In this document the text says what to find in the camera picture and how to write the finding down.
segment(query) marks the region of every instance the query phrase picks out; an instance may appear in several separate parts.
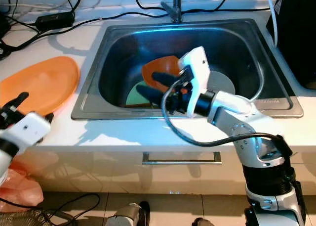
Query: plate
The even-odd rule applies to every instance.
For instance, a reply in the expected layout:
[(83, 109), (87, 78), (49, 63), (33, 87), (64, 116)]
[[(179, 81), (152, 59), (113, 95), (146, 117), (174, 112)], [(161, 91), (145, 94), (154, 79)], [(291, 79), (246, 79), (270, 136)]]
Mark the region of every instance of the plate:
[(58, 56), (48, 59), (3, 80), (0, 83), (0, 106), (26, 91), (29, 97), (18, 110), (24, 114), (35, 111), (45, 116), (67, 101), (79, 80), (80, 71), (72, 58)]

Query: kitchen counter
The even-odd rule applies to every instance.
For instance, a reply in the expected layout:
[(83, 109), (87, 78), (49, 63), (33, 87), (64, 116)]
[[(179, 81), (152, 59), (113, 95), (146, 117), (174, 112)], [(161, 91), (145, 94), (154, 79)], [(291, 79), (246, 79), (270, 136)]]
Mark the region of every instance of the kitchen counter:
[[(299, 119), (276, 119), (284, 129), (287, 143), (294, 151), (316, 151), (314, 122), (316, 121), (316, 91), (301, 87), (294, 78), (279, 50), (265, 28), (269, 12), (218, 12), (214, 14), (185, 15), (184, 21), (252, 18), (264, 35), (272, 53), (290, 82), (304, 110)], [(70, 115), (85, 81), (105, 30), (110, 25), (166, 23), (169, 18), (124, 17), (78, 27), (62, 35), (43, 38), (22, 51), (12, 53), (0, 61), (0, 80), (35, 63), (56, 56), (73, 58), (81, 72), (79, 86), (68, 102), (54, 114), (51, 132), (43, 142), (34, 146), (37, 150), (55, 151), (223, 151), (233, 148), (229, 143), (214, 148), (201, 148), (187, 144), (178, 138), (163, 119), (77, 121)], [(17, 45), (32, 33), (21, 26), (5, 38), (8, 44)], [(212, 141), (227, 137), (205, 119), (174, 119), (175, 126), (199, 141)]]

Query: faucet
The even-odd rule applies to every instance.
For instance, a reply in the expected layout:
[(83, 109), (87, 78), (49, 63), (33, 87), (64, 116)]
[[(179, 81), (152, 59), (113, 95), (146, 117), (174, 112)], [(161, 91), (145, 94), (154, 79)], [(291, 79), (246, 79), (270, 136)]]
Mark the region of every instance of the faucet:
[(170, 7), (163, 1), (160, 4), (164, 8), (164, 10), (166, 10), (166, 12), (169, 14), (172, 22), (179, 23), (182, 21), (181, 0), (173, 0), (173, 7)]

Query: cabinet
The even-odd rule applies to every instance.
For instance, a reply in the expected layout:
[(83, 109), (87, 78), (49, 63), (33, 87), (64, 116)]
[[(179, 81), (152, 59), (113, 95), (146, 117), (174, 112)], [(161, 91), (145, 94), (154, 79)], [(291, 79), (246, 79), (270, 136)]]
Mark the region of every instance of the cabinet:
[[(149, 159), (213, 160), (213, 153), (151, 153)], [(316, 194), (316, 153), (291, 159), (304, 194)], [(142, 152), (37, 152), (17, 159), (44, 190), (128, 193), (245, 194), (235, 151), (221, 164), (142, 165)]]

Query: stainless steel sink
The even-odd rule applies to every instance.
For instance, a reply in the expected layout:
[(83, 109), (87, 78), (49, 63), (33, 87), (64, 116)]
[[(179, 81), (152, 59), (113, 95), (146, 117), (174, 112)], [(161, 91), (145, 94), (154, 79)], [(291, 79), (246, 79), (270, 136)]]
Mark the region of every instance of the stainless steel sink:
[(257, 96), (258, 109), (273, 117), (301, 117), (303, 110), (251, 19), (108, 27), (72, 112), (73, 119), (161, 117), (159, 109), (125, 108), (142, 66), (181, 57), (203, 46), (211, 70), (225, 74), (236, 94)]

